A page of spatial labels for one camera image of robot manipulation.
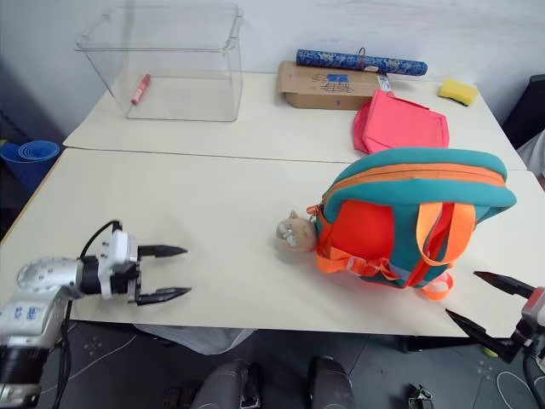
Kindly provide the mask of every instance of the plush toy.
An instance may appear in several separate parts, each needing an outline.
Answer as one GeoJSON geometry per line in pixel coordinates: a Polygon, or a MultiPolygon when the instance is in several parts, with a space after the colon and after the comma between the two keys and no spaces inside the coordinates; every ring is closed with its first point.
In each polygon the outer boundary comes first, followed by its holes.
{"type": "Polygon", "coordinates": [[[314,225],[307,219],[299,217],[294,210],[291,211],[290,218],[278,224],[276,235],[282,246],[289,251],[313,251],[316,247],[314,225]]]}

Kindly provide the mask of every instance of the backpack strap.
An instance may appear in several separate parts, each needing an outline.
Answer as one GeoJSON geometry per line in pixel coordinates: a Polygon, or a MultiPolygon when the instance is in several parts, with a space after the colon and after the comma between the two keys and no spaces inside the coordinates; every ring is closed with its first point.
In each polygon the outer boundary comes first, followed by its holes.
{"type": "Polygon", "coordinates": [[[449,273],[445,271],[439,277],[433,280],[431,283],[422,287],[421,290],[428,299],[432,301],[440,301],[449,295],[450,290],[452,290],[453,286],[454,286],[454,279],[449,273]],[[440,282],[444,282],[446,284],[447,286],[446,290],[436,291],[433,289],[433,285],[440,282]]]}
{"type": "Polygon", "coordinates": [[[336,273],[337,271],[349,271],[362,277],[374,277],[382,274],[387,280],[398,279],[397,274],[392,273],[388,266],[388,259],[367,261],[362,257],[353,256],[343,250],[330,246],[330,256],[324,256],[322,249],[317,248],[316,258],[318,268],[325,273],[336,273]]]}
{"type": "Polygon", "coordinates": [[[443,203],[423,203],[416,221],[416,243],[422,260],[430,266],[444,266],[454,262],[466,250],[475,228],[475,208],[472,204],[454,204],[450,231],[443,260],[433,260],[426,253],[426,244],[443,209],[443,203]]]}

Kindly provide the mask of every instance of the table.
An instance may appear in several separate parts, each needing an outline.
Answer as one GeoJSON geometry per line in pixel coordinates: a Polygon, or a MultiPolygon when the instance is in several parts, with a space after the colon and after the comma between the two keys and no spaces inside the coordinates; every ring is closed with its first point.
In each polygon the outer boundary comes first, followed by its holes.
{"type": "MultiPolygon", "coordinates": [[[[470,107],[439,98],[439,84],[395,81],[397,96],[446,115],[450,147],[490,152],[510,170],[526,170],[482,96],[470,107]]],[[[233,123],[126,119],[105,93],[67,147],[107,151],[185,153],[234,158],[271,158],[352,163],[355,111],[296,109],[276,91],[275,74],[244,74],[237,121],[233,123]]]]}
{"type": "MultiPolygon", "coordinates": [[[[511,171],[519,202],[479,226],[443,302],[419,291],[321,274],[312,254],[276,246],[277,223],[318,203],[344,164],[66,149],[0,247],[0,304],[15,275],[41,256],[76,256],[105,221],[119,218],[141,244],[189,250],[142,263],[143,290],[191,286],[173,301],[136,307],[124,297],[86,297],[80,320],[461,337],[444,308],[489,334],[511,334],[524,300],[470,274],[489,269],[542,285],[545,194],[527,171],[511,171]]],[[[97,240],[89,253],[98,250],[97,240]]]]}

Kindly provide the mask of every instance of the pink bag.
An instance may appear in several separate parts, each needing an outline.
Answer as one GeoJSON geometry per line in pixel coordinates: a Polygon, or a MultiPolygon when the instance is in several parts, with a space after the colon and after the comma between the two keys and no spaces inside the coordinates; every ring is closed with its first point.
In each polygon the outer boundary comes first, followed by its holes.
{"type": "Polygon", "coordinates": [[[365,153],[391,147],[448,147],[449,127],[444,115],[377,89],[356,114],[353,143],[365,153]]]}

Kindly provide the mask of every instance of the red marker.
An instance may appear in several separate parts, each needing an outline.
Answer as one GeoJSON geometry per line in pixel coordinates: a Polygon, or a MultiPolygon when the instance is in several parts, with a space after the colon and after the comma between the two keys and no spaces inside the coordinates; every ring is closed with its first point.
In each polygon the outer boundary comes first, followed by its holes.
{"type": "Polygon", "coordinates": [[[140,102],[140,99],[144,95],[144,92],[146,91],[147,86],[150,84],[151,79],[152,76],[150,74],[146,74],[144,76],[144,79],[142,79],[142,82],[140,83],[138,89],[130,100],[134,105],[138,105],[138,103],[140,102]]]}

